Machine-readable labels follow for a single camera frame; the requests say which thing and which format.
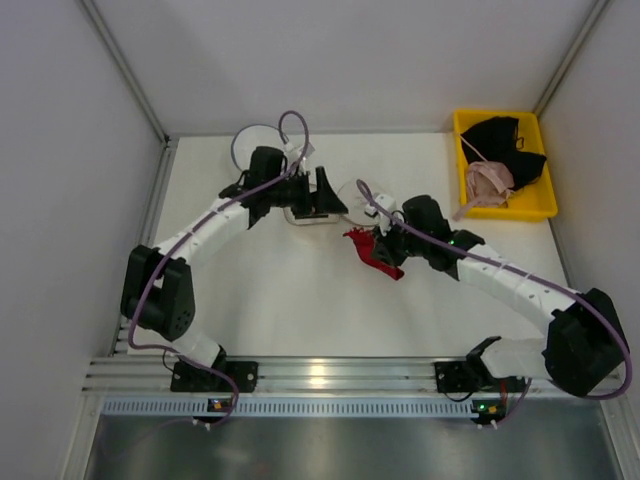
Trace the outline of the red lace bra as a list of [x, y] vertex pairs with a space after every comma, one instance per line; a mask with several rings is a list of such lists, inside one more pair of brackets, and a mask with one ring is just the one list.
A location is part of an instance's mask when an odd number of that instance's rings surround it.
[[384, 273], [395, 281], [404, 277], [405, 272], [402, 269], [390, 266], [373, 256], [375, 241], [372, 230], [354, 227], [344, 232], [342, 236], [352, 241], [359, 259], [365, 265]]

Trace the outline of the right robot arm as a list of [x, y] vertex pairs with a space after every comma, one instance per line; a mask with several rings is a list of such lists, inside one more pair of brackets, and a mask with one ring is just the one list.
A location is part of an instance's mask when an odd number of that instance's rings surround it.
[[477, 388], [508, 377], [551, 382], [582, 398], [598, 399], [595, 388], [618, 367], [625, 370], [617, 397], [633, 379], [630, 349], [611, 298], [598, 289], [586, 293], [557, 285], [501, 256], [468, 231], [454, 230], [428, 195], [407, 200], [393, 214], [378, 198], [366, 211], [376, 213], [374, 260], [399, 267], [421, 258], [438, 272], [485, 292], [527, 320], [536, 338], [486, 337], [466, 355], [463, 365]]

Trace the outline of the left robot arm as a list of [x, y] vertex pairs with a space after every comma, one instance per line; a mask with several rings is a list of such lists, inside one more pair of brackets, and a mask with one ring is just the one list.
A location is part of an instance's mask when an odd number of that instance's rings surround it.
[[283, 150], [258, 146], [248, 169], [186, 228], [156, 246], [138, 245], [131, 251], [121, 314], [134, 328], [162, 337], [166, 350], [200, 368], [213, 368], [225, 352], [196, 324], [192, 270], [274, 208], [288, 209], [303, 220], [348, 211], [324, 167], [309, 173], [300, 161], [290, 162]]

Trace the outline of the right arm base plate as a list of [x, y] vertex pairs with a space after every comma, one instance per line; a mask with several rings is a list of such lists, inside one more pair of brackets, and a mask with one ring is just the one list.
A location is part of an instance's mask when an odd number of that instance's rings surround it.
[[493, 377], [481, 362], [481, 354], [501, 340], [499, 336], [488, 337], [474, 347], [463, 360], [446, 360], [434, 363], [437, 392], [445, 395], [462, 394], [467, 400], [474, 393], [523, 393], [524, 379], [509, 376]]

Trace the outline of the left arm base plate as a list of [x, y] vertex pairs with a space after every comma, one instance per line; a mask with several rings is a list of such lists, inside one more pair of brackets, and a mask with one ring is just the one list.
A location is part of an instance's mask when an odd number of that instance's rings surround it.
[[252, 393], [257, 385], [259, 364], [255, 361], [228, 360], [225, 351], [212, 367], [203, 369], [179, 358], [171, 367], [170, 391], [175, 393]]

